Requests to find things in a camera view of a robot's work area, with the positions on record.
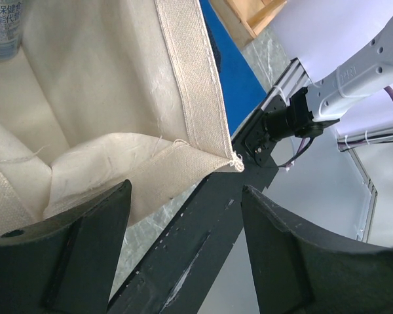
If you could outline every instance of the wooden block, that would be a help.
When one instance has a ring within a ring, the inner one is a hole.
[[[286,0],[210,0],[237,47],[256,38],[286,4]]]

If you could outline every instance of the bottle label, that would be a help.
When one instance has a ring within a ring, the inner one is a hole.
[[[0,61],[13,58],[21,39],[23,0],[0,0]]]

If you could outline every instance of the robotic arm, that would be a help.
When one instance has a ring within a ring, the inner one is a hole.
[[[274,141],[317,137],[357,101],[393,83],[393,17],[365,47],[320,82],[300,89],[290,105],[264,118]]]

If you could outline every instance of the dark blue cloth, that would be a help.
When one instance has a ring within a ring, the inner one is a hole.
[[[243,120],[266,97],[259,81],[215,14],[209,0],[200,0],[206,23],[221,52],[219,74],[229,131],[233,134]]]

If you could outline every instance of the canvas bag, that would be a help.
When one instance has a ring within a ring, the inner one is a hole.
[[[198,0],[26,0],[0,63],[0,235],[132,182],[129,225],[243,171]]]

